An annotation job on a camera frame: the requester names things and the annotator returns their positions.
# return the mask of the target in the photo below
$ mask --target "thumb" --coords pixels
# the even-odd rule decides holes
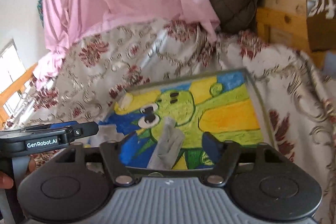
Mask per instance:
[[[13,185],[13,180],[5,173],[0,172],[0,189],[10,189]]]

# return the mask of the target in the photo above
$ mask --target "gray ribbed panel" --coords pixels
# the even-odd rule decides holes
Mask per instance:
[[[118,189],[97,214],[76,224],[266,224],[240,211],[222,189],[198,178],[142,178]],[[316,224],[308,218],[298,224]],[[26,224],[41,224],[28,220]]]

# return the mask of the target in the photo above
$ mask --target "white logo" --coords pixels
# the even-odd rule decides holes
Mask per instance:
[[[174,183],[174,181],[170,179],[170,180],[166,180],[165,183],[166,183],[167,185],[171,185],[171,184]]]
[[[38,147],[38,146],[45,146],[45,145],[51,145],[51,144],[57,144],[57,138],[49,141],[42,141],[42,142],[36,142],[36,143],[27,143],[28,148]]]

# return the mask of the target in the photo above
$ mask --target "cartoon eye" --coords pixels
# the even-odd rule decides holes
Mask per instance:
[[[154,113],[155,111],[158,110],[158,105],[156,103],[152,103],[152,104],[149,104],[149,105],[145,105],[143,106],[142,108],[140,108],[140,112],[142,114],[152,114]]]
[[[146,116],[141,117],[138,121],[138,125],[141,128],[152,128],[157,125],[160,121],[160,118],[156,114],[149,114]]]

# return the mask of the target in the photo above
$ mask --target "white wall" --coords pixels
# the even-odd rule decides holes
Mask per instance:
[[[38,0],[0,0],[0,50],[13,38],[25,68],[48,51],[37,11]]]

